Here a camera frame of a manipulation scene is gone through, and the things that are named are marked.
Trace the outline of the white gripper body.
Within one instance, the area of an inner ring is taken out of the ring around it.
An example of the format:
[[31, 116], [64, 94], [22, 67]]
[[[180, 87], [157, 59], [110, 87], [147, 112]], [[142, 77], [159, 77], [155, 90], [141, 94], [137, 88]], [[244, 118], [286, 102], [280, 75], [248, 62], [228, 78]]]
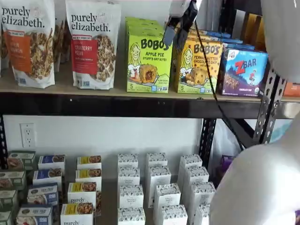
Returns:
[[172, 0], [169, 9], [169, 16], [181, 18], [188, 9], [190, 2], [191, 0]]

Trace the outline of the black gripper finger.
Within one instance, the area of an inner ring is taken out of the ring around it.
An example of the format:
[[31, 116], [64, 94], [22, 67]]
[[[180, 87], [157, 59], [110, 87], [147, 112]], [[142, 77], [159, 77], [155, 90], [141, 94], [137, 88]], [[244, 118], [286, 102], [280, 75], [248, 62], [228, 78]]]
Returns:
[[184, 47], [184, 44], [188, 37], [189, 30], [196, 19], [198, 13], [198, 7], [196, 3], [197, 3], [196, 0], [190, 1], [188, 8], [185, 10], [183, 16], [180, 18], [180, 23], [179, 23], [180, 26], [178, 28], [177, 37], [176, 37], [177, 48]]
[[165, 26], [165, 32], [163, 36], [164, 43], [172, 43], [176, 35], [175, 27], [172, 25], [171, 21], [168, 21]]

